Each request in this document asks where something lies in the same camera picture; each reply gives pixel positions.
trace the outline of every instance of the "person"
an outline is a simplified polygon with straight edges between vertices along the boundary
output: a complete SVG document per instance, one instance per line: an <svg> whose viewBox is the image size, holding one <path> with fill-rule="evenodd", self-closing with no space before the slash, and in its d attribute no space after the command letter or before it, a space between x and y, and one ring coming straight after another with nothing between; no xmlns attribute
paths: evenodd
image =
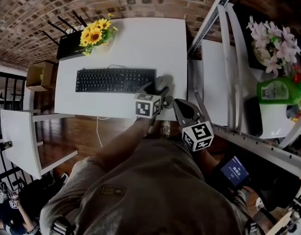
<svg viewBox="0 0 301 235"><path fill-rule="evenodd" d="M12 235L35 234L39 230L38 218L45 204L62 188L68 176L64 174L52 184L50 174L40 180L24 186L17 195L11 193L13 202L18 203L18 209L10 207L9 198L0 203L0 230Z"/></svg>
<svg viewBox="0 0 301 235"><path fill-rule="evenodd" d="M243 234L247 207L205 183L216 160L183 143L144 139L152 120L139 118L93 157L78 161L64 188L42 209L43 235L61 216L74 235Z"/></svg>

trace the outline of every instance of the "cardboard box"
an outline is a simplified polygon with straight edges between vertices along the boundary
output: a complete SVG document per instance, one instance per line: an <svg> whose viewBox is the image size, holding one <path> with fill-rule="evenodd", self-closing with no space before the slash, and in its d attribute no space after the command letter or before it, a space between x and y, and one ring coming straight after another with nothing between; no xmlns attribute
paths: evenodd
<svg viewBox="0 0 301 235"><path fill-rule="evenodd" d="M52 64L46 62L30 66L27 71L26 87L35 92L47 91L47 87L50 86L52 67Z"/></svg>

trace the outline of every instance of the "white cable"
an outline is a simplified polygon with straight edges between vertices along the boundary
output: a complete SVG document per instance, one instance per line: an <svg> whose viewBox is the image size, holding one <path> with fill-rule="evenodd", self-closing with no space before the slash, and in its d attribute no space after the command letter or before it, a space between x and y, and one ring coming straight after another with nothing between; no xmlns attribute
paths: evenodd
<svg viewBox="0 0 301 235"><path fill-rule="evenodd" d="M109 119L109 117L106 117L106 118L100 118L100 117L97 116L96 133L97 133L97 136L98 136L98 139L99 139L101 148L103 148L102 143L101 143L101 140L100 140L100 136L99 136L99 134L98 134L98 119L99 119L99 120L107 120L107 119Z"/></svg>

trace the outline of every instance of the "flower bouquet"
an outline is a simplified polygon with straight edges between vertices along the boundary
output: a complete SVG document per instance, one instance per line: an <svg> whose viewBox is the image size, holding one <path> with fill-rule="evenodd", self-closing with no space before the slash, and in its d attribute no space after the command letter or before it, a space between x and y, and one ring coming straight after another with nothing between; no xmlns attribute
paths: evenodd
<svg viewBox="0 0 301 235"><path fill-rule="evenodd" d="M248 26L254 39L253 48L257 60L266 66L266 72L278 75L278 70L297 63L296 54L301 49L288 27L280 30L273 22L257 24L252 16Z"/></svg>
<svg viewBox="0 0 301 235"><path fill-rule="evenodd" d="M115 27L110 27L110 19L112 14L108 14L108 19L100 19L88 25L81 35L81 47L85 47L84 55L88 56L95 46L105 45L108 39L113 38L114 33L118 30Z"/></svg>

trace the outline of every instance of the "brick wall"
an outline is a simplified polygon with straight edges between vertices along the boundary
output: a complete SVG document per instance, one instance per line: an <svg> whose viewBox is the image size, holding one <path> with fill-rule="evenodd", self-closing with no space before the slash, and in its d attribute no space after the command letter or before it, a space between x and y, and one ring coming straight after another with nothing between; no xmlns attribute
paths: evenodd
<svg viewBox="0 0 301 235"><path fill-rule="evenodd" d="M240 1L271 18L278 12L288 12L289 3L282 6L278 0L231 0ZM214 0L0 0L0 62L13 63L26 69L31 63L55 60L57 46L42 34L42 30L59 40L62 33L47 24L52 21L66 28L58 19L61 16L71 24L79 24L75 10L90 23L112 13L116 18L165 17L185 19L192 36L195 36ZM219 22L212 27L208 39L220 41Z"/></svg>

